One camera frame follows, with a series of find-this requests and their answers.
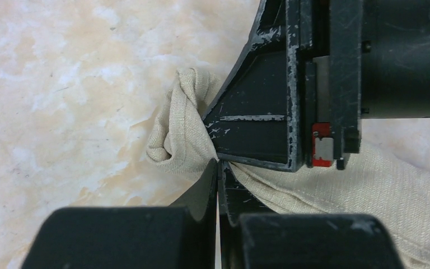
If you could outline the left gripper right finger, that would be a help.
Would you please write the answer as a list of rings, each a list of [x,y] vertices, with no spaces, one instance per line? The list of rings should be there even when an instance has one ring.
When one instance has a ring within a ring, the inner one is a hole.
[[[403,268],[383,224],[365,214],[277,214],[218,164],[222,268]]]

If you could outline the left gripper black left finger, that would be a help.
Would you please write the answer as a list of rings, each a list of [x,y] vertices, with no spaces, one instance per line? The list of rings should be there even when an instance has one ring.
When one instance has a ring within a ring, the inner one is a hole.
[[[66,207],[42,224],[23,268],[214,268],[217,169],[211,160],[159,207]]]

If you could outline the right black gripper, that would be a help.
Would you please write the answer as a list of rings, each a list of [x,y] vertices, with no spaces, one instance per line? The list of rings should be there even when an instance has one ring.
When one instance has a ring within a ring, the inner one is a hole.
[[[430,1],[301,1],[305,164],[345,169],[362,119],[430,118]]]

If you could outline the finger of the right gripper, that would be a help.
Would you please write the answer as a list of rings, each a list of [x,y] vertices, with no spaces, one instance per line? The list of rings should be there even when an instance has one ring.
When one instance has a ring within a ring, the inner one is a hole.
[[[277,171],[304,163],[299,1],[261,1],[248,40],[203,123],[219,159]]]

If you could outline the beige cloth napkin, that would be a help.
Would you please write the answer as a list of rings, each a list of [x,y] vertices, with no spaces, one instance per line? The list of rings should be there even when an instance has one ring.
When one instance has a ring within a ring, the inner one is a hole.
[[[201,114],[222,81],[203,69],[180,69],[156,116],[146,159],[196,181],[216,157]],[[232,163],[236,178],[281,214],[364,213],[389,230],[406,268],[430,268],[430,172],[370,144],[345,170],[306,168],[286,173]]]

